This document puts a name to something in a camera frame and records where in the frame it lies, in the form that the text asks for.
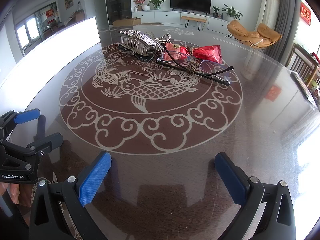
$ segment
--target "red flowers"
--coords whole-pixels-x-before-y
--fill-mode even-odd
[[[133,0],[136,4],[142,5],[145,0]]]

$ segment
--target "potted plant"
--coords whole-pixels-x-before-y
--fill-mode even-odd
[[[133,0],[137,4],[138,11],[142,11],[142,5],[145,0]]]
[[[218,18],[218,11],[220,10],[220,8],[213,6],[212,9],[214,10],[214,13],[212,14],[212,16],[215,18]]]
[[[150,0],[148,4],[153,4],[155,6],[155,10],[160,10],[160,4],[162,4],[165,0]]]
[[[240,20],[240,17],[243,16],[243,14],[240,11],[236,11],[233,6],[231,8],[224,4],[225,8],[222,9],[222,11],[227,13],[226,20],[230,21],[231,18],[234,18],[235,20]]]

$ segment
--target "screw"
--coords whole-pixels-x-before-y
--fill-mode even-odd
[[[45,180],[41,180],[41,181],[39,182],[39,186],[40,186],[40,187],[44,186],[44,184],[45,184]]]
[[[74,182],[76,180],[76,177],[75,176],[70,176],[68,178],[68,182]]]
[[[253,183],[258,183],[258,182],[259,182],[259,180],[258,180],[257,177],[251,177],[250,180],[251,180],[251,182],[253,182]]]
[[[286,186],[287,186],[287,183],[286,183],[284,180],[281,180],[281,181],[280,181],[280,184],[281,184],[281,186],[283,186],[283,187],[286,187]]]

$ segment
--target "red packaged snack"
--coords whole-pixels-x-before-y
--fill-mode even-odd
[[[172,44],[172,43],[166,43],[166,48],[168,51],[176,51],[180,52],[183,54],[186,54],[187,56],[194,56],[199,59],[203,60],[211,60],[213,62],[222,63],[222,57],[221,57],[221,47],[220,45],[212,45],[212,46],[205,46],[205,47],[200,47],[200,48],[191,48],[191,47],[183,47],[177,44]],[[174,59],[184,59],[183,54],[180,53],[173,53],[171,52],[170,54],[173,56]],[[164,60],[172,60],[171,57],[165,53],[164,55]]]
[[[199,59],[211,60],[219,64],[222,63],[220,45],[205,46],[193,49],[192,55]]]

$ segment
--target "white vase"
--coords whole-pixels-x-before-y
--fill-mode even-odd
[[[144,10],[144,11],[150,10],[150,5],[147,5],[147,4],[143,5],[142,10]]]
[[[231,17],[230,15],[226,15],[226,18],[224,20],[231,22],[231,21],[235,20],[235,18]]]

